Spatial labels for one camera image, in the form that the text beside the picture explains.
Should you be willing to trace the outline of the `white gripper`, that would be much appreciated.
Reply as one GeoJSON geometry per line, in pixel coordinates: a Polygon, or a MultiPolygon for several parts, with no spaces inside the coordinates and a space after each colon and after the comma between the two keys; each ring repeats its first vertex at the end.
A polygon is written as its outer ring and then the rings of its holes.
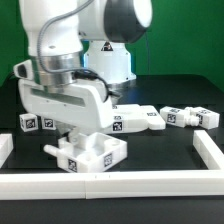
{"type": "Polygon", "coordinates": [[[34,82],[30,61],[15,65],[14,73],[19,78],[20,98],[27,112],[79,127],[87,133],[112,125],[112,101],[102,81],[76,79],[51,93],[34,82]]]}

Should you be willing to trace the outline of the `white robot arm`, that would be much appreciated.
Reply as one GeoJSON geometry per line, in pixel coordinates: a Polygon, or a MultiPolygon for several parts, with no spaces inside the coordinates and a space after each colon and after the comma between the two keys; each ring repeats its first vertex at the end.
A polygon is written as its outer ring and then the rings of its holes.
{"type": "Polygon", "coordinates": [[[113,123],[113,89],[132,82],[127,43],[144,35],[151,0],[19,0],[30,58],[14,66],[27,112],[89,133],[113,123]]]}

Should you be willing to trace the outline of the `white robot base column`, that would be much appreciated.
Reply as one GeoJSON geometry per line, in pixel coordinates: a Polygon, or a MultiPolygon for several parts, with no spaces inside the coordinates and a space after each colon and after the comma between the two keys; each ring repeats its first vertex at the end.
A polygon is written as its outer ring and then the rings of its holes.
{"type": "Polygon", "coordinates": [[[136,82],[131,54],[124,43],[90,41],[83,61],[86,68],[94,70],[113,89],[133,86],[136,82]]]}

